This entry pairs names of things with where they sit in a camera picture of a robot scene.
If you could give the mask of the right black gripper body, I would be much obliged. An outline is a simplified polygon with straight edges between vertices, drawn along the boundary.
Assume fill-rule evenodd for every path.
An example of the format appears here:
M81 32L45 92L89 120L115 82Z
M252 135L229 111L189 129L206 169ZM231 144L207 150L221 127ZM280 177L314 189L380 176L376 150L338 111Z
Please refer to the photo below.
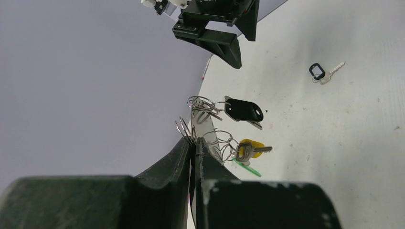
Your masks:
M236 26L237 19L242 15L252 0L191 0L188 7L180 9L179 20L182 23L207 24L210 21Z

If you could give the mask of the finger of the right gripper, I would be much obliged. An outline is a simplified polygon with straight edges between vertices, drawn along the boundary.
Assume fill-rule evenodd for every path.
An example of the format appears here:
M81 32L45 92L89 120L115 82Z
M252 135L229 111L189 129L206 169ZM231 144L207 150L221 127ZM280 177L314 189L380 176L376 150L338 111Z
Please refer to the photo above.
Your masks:
M249 7L237 19L235 25L248 41L256 40L259 0L252 0Z
M231 67L235 69L242 67L241 51L236 34L198 27L190 29L173 27L172 31L177 39L211 52Z

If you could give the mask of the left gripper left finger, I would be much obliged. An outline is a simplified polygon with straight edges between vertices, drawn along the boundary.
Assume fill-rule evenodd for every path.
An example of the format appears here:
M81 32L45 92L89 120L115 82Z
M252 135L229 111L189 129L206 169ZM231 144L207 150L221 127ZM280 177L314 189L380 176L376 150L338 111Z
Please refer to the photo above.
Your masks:
M184 229L190 145L180 140L137 176L40 176L0 197L3 229Z

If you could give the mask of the green key tag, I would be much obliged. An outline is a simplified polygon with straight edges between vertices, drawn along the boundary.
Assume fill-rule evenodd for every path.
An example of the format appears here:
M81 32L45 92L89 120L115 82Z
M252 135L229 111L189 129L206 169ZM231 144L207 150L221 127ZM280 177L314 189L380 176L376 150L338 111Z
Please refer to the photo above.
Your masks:
M262 175L261 175L257 170L255 170L254 168L250 167L249 165L245 165L245 164L242 163L242 162L237 161L235 157L233 157L232 160L233 160L236 164L238 164L239 166L241 166L242 168L244 168L244 169L246 169L247 171L249 171L250 173L254 174L255 176L257 176L257 177L261 177L261 176L262 176Z

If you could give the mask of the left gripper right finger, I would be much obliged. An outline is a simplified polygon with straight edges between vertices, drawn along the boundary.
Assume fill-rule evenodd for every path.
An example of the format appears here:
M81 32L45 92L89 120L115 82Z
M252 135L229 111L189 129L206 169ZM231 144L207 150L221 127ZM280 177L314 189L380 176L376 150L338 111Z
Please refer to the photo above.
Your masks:
M242 181L195 143L195 226L198 229L339 229L334 205L312 183Z

